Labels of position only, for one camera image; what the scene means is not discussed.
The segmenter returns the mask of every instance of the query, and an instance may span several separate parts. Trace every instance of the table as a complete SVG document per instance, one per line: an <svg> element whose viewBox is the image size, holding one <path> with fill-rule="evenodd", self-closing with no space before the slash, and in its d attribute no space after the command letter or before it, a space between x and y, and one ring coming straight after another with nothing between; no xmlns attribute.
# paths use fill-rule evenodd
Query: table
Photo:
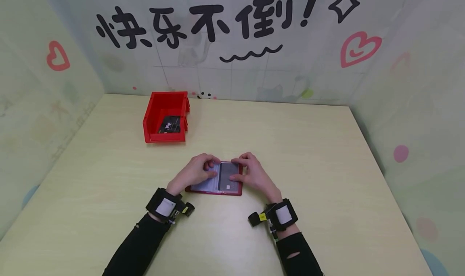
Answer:
<svg viewBox="0 0 465 276"><path fill-rule="evenodd" d="M103 96L0 242L0 275L101 275L157 187L199 153L251 151L291 199L326 276L431 276L348 107L190 99L185 144L146 144L148 96ZM186 194L195 212L147 275L282 275L263 198Z"/></svg>

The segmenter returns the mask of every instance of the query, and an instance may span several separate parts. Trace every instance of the red plastic bin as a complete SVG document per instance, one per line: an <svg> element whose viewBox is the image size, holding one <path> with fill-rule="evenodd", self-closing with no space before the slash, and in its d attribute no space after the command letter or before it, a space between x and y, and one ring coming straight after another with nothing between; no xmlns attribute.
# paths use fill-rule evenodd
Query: red plastic bin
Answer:
<svg viewBox="0 0 465 276"><path fill-rule="evenodd" d="M144 137L147 143L185 142L187 132L186 114L190 111L187 92L152 92L144 116ZM159 134L165 116L181 117L179 133Z"/></svg>

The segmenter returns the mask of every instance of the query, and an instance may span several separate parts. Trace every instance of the white patch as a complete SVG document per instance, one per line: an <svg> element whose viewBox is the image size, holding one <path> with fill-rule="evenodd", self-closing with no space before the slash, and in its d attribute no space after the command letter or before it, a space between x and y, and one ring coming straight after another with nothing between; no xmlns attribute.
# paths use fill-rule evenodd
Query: white patch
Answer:
<svg viewBox="0 0 465 276"><path fill-rule="evenodd" d="M168 217L171 212L174 210L176 204L169 199L163 199L160 205L157 207L155 212L158 212L160 215Z"/></svg>
<svg viewBox="0 0 465 276"><path fill-rule="evenodd" d="M287 205L277 209L276 216L278 217L280 224L285 224L292 220L291 213L289 212Z"/></svg>

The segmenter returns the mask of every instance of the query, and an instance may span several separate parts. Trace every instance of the pink heart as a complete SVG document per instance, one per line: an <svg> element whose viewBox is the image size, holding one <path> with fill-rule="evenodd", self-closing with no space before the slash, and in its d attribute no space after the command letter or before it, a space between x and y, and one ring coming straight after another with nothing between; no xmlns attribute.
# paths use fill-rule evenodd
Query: pink heart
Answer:
<svg viewBox="0 0 465 276"><path fill-rule="evenodd" d="M365 60L369 59L381 47L381 43L383 41L383 39L381 37L377 37L377 36L374 36L374 37L371 37L371 38L367 38L367 37L368 37L368 35L367 35L366 32L360 31L360 32L357 32L355 34L350 35L350 37L347 38L344 41L344 44L342 44L342 48L341 48L341 67L342 68L346 68L346 67L352 66L354 64L357 64L359 62L362 62L362 61L365 61ZM347 53L347 50L348 50L348 46L349 46L349 43L352 40L354 40L355 38L360 38L360 43L358 44L359 49L366 46L369 43L374 43L375 47L373 48L373 50L371 50L369 53L365 54L364 56L361 56L360 58L355 59L353 61L347 62L346 61L346 53ZM351 57L355 57L355 56L359 56L359 55L363 54L363 51L361 51L359 53L355 53L354 50L351 50L351 52L349 54L350 54Z"/></svg>
<svg viewBox="0 0 465 276"><path fill-rule="evenodd" d="M59 64L59 65L53 64L53 60L57 58L55 49L58 49L58 52L63 57L64 62L62 64ZM48 44L48 50L49 50L49 53L47 55L47 64L52 70L63 71L69 68L70 63L69 63L68 56L66 55L66 52L60 43L58 43L57 41L51 41Z"/></svg>

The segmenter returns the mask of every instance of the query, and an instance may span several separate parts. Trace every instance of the exclamation mark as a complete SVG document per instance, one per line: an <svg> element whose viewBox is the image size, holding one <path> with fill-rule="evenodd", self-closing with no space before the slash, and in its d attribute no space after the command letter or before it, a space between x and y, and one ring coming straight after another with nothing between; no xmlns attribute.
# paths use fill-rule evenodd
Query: exclamation mark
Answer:
<svg viewBox="0 0 465 276"><path fill-rule="evenodd" d="M307 19L310 14L312 13L312 10L313 10L313 6L315 6L315 2L317 0L308 0L307 1L307 6L305 7L305 11L304 11L304 18ZM300 22L300 26L301 27L305 27L307 25L307 20L302 20L302 22Z"/></svg>

